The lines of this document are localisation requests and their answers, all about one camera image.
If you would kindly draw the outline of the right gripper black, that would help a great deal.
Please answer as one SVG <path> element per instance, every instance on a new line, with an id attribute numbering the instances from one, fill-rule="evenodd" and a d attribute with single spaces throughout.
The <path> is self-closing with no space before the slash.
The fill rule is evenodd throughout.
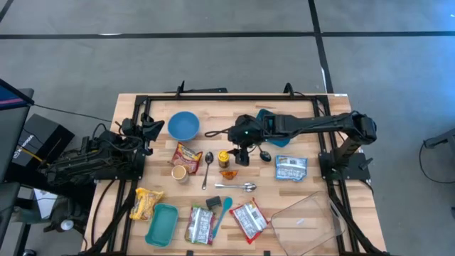
<path id="1" fill-rule="evenodd" d="M 236 119 L 235 125 L 229 128 L 229 141 L 236 145 L 261 144 L 275 136 L 272 125 L 272 120 L 267 116 L 258 119 L 248 114 L 241 115 Z M 239 149 L 229 150 L 228 153 L 236 155 Z M 247 148 L 240 148 L 238 164 L 249 166 L 250 157 Z"/>

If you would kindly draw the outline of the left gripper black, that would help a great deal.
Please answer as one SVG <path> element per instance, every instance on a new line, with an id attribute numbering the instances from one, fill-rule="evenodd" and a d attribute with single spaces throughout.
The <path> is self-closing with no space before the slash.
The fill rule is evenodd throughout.
<path id="1" fill-rule="evenodd" d="M 136 146 L 138 149 L 148 149 L 149 140 L 157 140 L 163 126 L 163 120 L 145 122 L 143 129 L 133 119 L 125 118 L 122 121 L 122 135 L 125 142 L 129 145 Z"/>

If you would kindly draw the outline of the blue round bowl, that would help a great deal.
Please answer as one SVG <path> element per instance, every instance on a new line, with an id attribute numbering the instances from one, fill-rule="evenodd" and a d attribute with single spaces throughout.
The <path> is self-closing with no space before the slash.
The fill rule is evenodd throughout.
<path id="1" fill-rule="evenodd" d="M 175 140 L 184 142 L 196 137 L 200 129 L 198 117 L 188 111 L 175 113 L 168 122 L 168 132 Z"/>

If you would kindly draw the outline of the red and yellow ramen pack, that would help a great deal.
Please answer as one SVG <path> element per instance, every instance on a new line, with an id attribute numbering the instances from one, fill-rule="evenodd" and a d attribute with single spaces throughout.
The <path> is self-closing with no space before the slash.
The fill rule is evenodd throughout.
<path id="1" fill-rule="evenodd" d="M 198 171 L 202 156 L 203 152 L 195 152 L 179 142 L 177 143 L 176 150 L 173 153 L 170 163 L 174 166 L 183 166 L 190 175 L 195 175 Z"/>

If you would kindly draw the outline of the jar with tan lid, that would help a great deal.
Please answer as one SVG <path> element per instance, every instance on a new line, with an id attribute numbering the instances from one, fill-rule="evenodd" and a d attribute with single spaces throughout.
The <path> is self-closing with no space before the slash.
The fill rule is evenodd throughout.
<path id="1" fill-rule="evenodd" d="M 186 168 L 182 165 L 175 165 L 171 170 L 171 176 L 178 183 L 186 183 L 189 178 Z"/>

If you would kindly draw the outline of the dark green pepper tin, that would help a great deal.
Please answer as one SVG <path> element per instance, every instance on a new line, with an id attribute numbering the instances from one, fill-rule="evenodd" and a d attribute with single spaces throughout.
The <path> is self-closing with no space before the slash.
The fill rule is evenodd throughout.
<path id="1" fill-rule="evenodd" d="M 205 200 L 208 210 L 213 210 L 214 208 L 221 207 L 222 201 L 220 196 L 214 196 Z"/>

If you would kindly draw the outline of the red beef ramen pack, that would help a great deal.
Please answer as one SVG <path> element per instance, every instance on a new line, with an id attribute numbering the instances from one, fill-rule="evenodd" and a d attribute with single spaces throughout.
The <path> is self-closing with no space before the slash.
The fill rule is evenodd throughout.
<path id="1" fill-rule="evenodd" d="M 248 244 L 252 244 L 269 225 L 254 198 L 229 210 L 229 213 L 240 226 Z"/>

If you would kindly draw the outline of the clear plastic container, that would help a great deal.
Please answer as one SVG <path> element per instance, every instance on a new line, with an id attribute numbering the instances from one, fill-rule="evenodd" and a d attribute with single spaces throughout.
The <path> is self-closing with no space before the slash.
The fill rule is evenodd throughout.
<path id="1" fill-rule="evenodd" d="M 287 256 L 303 256 L 346 229 L 346 222 L 324 191 L 275 213 L 270 223 Z"/>

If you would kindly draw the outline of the silver metal spoon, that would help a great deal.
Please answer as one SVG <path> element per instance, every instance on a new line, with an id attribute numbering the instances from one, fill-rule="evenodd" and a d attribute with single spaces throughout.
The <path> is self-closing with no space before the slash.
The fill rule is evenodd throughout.
<path id="1" fill-rule="evenodd" d="M 208 171 L 209 171 L 209 167 L 213 163 L 213 161 L 214 161 L 213 153 L 211 151 L 207 152 L 206 155 L 205 155 L 206 170 L 205 170 L 203 183 L 202 183 L 202 186 L 201 186 L 201 188 L 203 190 L 205 190 L 207 188 Z"/>
<path id="2" fill-rule="evenodd" d="M 216 188 L 239 188 L 248 193 L 253 192 L 257 188 L 257 186 L 254 183 L 244 183 L 241 185 L 227 185 L 227 184 L 216 183 L 215 187 Z"/>

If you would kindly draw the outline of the blue condiment bin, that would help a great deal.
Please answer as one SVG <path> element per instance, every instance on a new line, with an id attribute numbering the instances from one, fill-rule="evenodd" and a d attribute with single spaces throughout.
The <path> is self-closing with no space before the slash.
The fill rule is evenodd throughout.
<path id="1" fill-rule="evenodd" d="M 272 112 L 270 112 L 269 110 L 266 110 L 266 109 L 261 109 L 258 112 L 256 119 L 259 122 L 263 122 L 264 116 L 269 115 L 269 114 L 272 114 Z M 278 139 L 278 140 L 268 139 L 267 142 L 269 142 L 270 144 L 273 144 L 275 146 L 278 146 L 278 147 L 285 147 L 290 142 L 290 139 Z"/>

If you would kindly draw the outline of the light blue ramen pack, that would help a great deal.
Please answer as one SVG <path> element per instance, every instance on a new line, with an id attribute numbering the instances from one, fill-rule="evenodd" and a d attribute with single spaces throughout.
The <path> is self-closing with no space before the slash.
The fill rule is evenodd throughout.
<path id="1" fill-rule="evenodd" d="M 277 155 L 275 158 L 275 179 L 301 182 L 307 177 L 307 158 Z"/>

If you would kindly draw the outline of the pink lime shrimp ramen pack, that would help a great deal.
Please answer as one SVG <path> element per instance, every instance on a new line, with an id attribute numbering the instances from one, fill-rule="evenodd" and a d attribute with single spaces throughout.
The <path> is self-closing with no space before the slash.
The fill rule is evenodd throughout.
<path id="1" fill-rule="evenodd" d="M 212 245 L 215 213 L 197 205 L 191 207 L 185 232 L 185 241 L 193 244 Z"/>

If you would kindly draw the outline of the teal rectangular dish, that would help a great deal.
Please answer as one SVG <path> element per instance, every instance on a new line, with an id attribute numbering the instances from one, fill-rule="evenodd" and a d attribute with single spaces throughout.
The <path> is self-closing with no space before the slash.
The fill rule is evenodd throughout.
<path id="1" fill-rule="evenodd" d="M 178 222 L 178 209 L 173 205 L 158 203 L 154 207 L 154 216 L 145 241 L 155 247 L 167 247 L 171 244 Z"/>

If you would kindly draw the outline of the black equipment box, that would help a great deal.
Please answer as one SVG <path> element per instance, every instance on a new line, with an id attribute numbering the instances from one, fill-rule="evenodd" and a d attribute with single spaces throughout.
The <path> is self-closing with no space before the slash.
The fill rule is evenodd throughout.
<path id="1" fill-rule="evenodd" d="M 74 138 L 61 124 L 33 114 L 24 124 L 12 162 L 30 169 L 55 161 Z"/>

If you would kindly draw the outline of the white paper sheet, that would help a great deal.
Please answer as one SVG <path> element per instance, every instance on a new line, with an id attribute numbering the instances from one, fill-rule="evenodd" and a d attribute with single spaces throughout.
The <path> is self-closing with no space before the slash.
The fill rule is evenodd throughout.
<path id="1" fill-rule="evenodd" d="M 57 201 L 58 195 L 35 188 L 33 190 L 38 209 L 42 219 L 48 219 L 52 213 L 53 206 Z"/>

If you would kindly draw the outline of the monitor with blue screen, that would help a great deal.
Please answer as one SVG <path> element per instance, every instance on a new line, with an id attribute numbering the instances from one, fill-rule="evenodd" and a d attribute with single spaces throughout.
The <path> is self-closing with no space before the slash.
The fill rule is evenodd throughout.
<path id="1" fill-rule="evenodd" d="M 0 78 L 0 183 L 4 181 L 30 107 L 34 90 L 16 89 Z"/>

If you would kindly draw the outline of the black aluminium table frame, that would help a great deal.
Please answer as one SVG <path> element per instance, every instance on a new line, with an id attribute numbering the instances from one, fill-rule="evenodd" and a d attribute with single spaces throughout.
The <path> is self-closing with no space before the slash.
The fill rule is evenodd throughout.
<path id="1" fill-rule="evenodd" d="M 340 114 L 350 112 L 349 99 L 345 95 L 309 94 L 291 96 L 284 93 L 207 93 L 183 94 L 175 97 L 169 93 L 150 95 L 147 106 L 137 105 L 137 94 L 120 94 L 114 111 L 114 122 L 121 122 L 134 113 L 148 112 L 154 119 L 169 120 L 175 113 L 191 111 L 200 120 L 200 133 L 188 142 L 196 151 L 217 152 L 231 149 L 223 130 L 234 124 L 241 114 L 257 114 L 261 109 L 276 114 L 292 114 L 297 117 L 314 117 L 319 114 Z M 321 176 L 318 156 L 342 144 L 346 135 L 337 133 L 307 134 L 292 139 L 288 146 L 280 148 L 265 144 L 271 154 L 302 156 L 309 160 L 308 176 L 300 183 L 277 181 L 274 178 L 274 164 L 265 163 L 257 152 L 250 157 L 250 165 L 242 167 L 237 175 L 240 183 L 253 182 L 255 191 L 247 193 L 236 188 L 216 189 L 215 184 L 222 177 L 217 164 L 211 164 L 208 171 L 207 188 L 201 188 L 206 165 L 197 174 L 190 176 L 186 183 L 178 183 L 171 176 L 170 159 L 176 148 L 176 141 L 163 129 L 158 139 L 151 144 L 154 150 L 146 157 L 144 172 L 138 184 L 142 188 L 163 191 L 163 202 L 178 209 L 178 222 L 171 244 L 155 247 L 145 241 L 150 224 L 123 217 L 112 236 L 112 244 L 97 251 L 97 256 L 150 256 L 150 255 L 265 255 L 280 256 L 284 250 L 273 230 L 267 228 L 252 244 L 248 244 L 240 227 L 231 215 L 223 218 L 212 245 L 192 244 L 185 241 L 184 233 L 188 224 L 191 206 L 203 206 L 213 196 L 231 197 L 235 206 L 254 198 L 262 212 L 270 217 L 317 191 L 327 191 Z"/>

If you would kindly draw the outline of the black flat bracket bar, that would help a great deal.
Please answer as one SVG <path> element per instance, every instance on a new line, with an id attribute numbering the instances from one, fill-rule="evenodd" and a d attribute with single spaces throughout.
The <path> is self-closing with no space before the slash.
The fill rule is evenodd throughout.
<path id="1" fill-rule="evenodd" d="M 218 87 L 218 88 L 206 88 L 206 89 L 189 89 L 186 90 L 184 88 L 185 81 L 183 81 L 175 91 L 168 91 L 168 93 L 180 95 L 182 93 L 228 93 L 226 87 Z"/>

